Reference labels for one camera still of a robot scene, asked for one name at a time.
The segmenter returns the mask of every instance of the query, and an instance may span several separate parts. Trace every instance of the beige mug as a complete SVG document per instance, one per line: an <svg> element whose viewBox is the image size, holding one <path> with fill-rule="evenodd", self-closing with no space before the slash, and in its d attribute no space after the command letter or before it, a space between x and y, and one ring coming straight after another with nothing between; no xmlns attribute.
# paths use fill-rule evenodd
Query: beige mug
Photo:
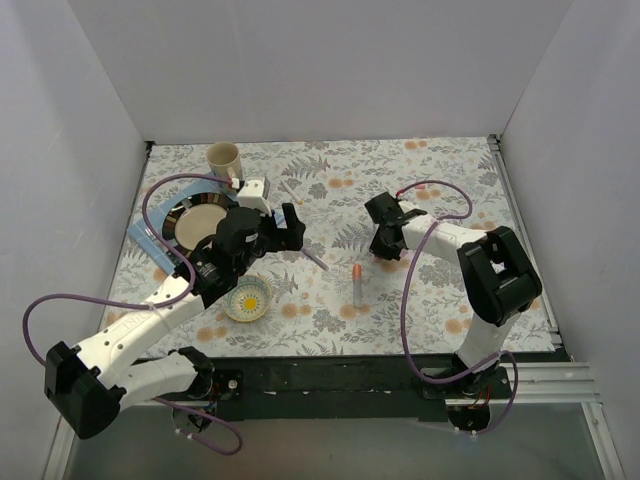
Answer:
<svg viewBox="0 0 640 480"><path fill-rule="evenodd" d="M207 148L205 154L207 163L211 171L220 178L237 178L244 180L242 174L242 163L240 162L240 152L238 146L231 142L218 142ZM229 192L227 186L222 187L223 191Z"/></svg>

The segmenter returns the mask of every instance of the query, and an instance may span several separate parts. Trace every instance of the white wall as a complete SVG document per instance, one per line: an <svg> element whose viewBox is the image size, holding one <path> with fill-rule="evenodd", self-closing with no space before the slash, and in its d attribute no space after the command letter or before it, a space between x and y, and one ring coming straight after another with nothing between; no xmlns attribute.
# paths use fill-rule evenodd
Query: white wall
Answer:
<svg viewBox="0 0 640 480"><path fill-rule="evenodd" d="M161 143L499 133L571 0L69 0Z"/></svg>
<svg viewBox="0 0 640 480"><path fill-rule="evenodd" d="M640 3L575 0L504 135L562 337L640 472Z"/></svg>
<svg viewBox="0 0 640 480"><path fill-rule="evenodd" d="M55 291L107 294L144 144L64 0L0 0L0 476L42 475L58 419L21 334ZM95 332L101 309L36 310L41 352Z"/></svg>

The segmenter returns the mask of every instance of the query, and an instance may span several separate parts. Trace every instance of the patterned tablecloth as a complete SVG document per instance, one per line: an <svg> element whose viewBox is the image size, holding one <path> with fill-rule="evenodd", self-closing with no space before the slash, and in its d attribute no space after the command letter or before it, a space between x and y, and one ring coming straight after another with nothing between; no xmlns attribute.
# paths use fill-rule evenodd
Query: patterned tablecloth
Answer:
<svg viewBox="0 0 640 480"><path fill-rule="evenodd" d="M177 172L207 173L206 145L156 146L144 173L132 221L140 218L142 195L160 178ZM378 261L368 246L374 228L364 203L373 196L418 179L453 182L469 193L474 214L461 222L477 229L513 227L513 219L484 138L239 144L245 174L267 175L273 206L291 201L286 179L304 205L306 247L329 266L325 272L300 253L270 254L249 273L273 287L267 315L250 324L228 318L218 302L153 346L145 356L194 345L211 357L281 355L366 355L402 352L399 305L412 253L400 261ZM182 188L161 189L156 206ZM464 210L464 201L444 187L407 194L435 215ZM351 270L362 264L365 305L352 306ZM139 302L165 277L131 240L125 242L112 286L112 299ZM411 289L407 320L414 353L448 353L461 344L472 315L459 269L424 255ZM104 324L123 312L108 309ZM536 300L513 328L506 347L515 351L553 350L547 314Z"/></svg>

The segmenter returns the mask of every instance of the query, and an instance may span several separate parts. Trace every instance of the orange marker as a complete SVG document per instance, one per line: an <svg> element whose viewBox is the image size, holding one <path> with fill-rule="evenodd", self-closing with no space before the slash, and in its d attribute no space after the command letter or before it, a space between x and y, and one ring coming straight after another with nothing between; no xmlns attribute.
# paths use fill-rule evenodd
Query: orange marker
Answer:
<svg viewBox="0 0 640 480"><path fill-rule="evenodd" d="M353 306L362 307L362 266L359 263L353 265Z"/></svg>

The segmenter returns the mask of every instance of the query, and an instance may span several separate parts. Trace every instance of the small decorative bowl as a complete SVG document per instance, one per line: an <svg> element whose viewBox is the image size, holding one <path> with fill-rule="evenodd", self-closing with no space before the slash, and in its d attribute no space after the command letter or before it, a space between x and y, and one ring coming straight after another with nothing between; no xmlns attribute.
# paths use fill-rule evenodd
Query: small decorative bowl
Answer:
<svg viewBox="0 0 640 480"><path fill-rule="evenodd" d="M253 322L262 317L271 303L271 287L260 277L244 275L225 297L222 307L236 322Z"/></svg>

